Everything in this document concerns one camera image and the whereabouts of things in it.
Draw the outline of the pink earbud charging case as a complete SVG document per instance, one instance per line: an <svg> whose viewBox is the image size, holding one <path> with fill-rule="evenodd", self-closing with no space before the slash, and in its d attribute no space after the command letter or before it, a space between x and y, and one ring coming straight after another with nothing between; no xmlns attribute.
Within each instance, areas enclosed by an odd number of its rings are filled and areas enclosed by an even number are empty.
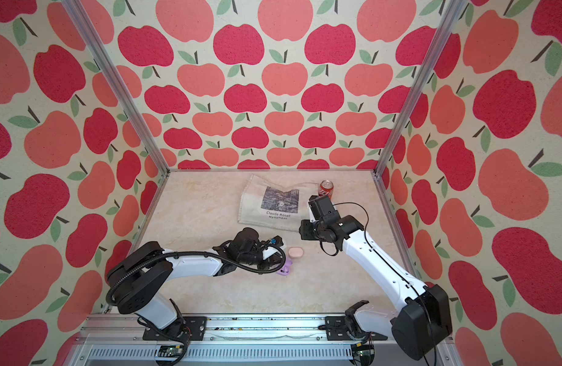
<svg viewBox="0 0 562 366"><path fill-rule="evenodd" d="M298 259L298 258L302 258L302 256L304 256L304 250L301 247L292 247L289 248L287 254L292 258L292 259Z"/></svg>

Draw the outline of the purple earbud charging case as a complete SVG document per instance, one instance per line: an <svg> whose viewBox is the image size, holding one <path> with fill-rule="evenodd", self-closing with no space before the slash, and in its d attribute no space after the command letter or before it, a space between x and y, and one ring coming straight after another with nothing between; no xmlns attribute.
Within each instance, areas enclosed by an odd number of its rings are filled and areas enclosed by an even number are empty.
<svg viewBox="0 0 562 366"><path fill-rule="evenodd" d="M291 273L291 266L293 261L291 259L286 259L284 266L276 272L278 275L288 276Z"/></svg>

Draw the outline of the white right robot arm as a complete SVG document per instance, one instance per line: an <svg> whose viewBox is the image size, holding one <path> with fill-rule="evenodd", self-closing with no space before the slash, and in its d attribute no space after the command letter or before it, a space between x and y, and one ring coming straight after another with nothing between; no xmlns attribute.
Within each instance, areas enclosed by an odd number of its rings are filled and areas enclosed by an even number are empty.
<svg viewBox="0 0 562 366"><path fill-rule="evenodd" d="M328 196L312 196L310 218L299 228L303 240L334 244L358 263L391 300L392 315L373 309L361 300L348 308L343 328L355 340L378 334L396 341L415 361L421 360L453 331L449 297L438 285L431 287L406 271L367 233L351 215L342 217Z"/></svg>

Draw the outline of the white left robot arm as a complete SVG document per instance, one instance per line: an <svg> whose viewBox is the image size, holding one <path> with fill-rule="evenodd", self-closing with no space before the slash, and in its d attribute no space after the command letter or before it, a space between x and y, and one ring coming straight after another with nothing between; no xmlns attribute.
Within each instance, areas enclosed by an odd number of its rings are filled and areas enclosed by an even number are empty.
<svg viewBox="0 0 562 366"><path fill-rule="evenodd" d="M206 251L168 250L150 241L127 256L106 275L106 302L121 314L136 314L144 326L164 330L182 321L172 300L161 295L165 283L188 277L221 277L237 269L257 275L286 265L283 239L261 240L245 227L234 239Z"/></svg>

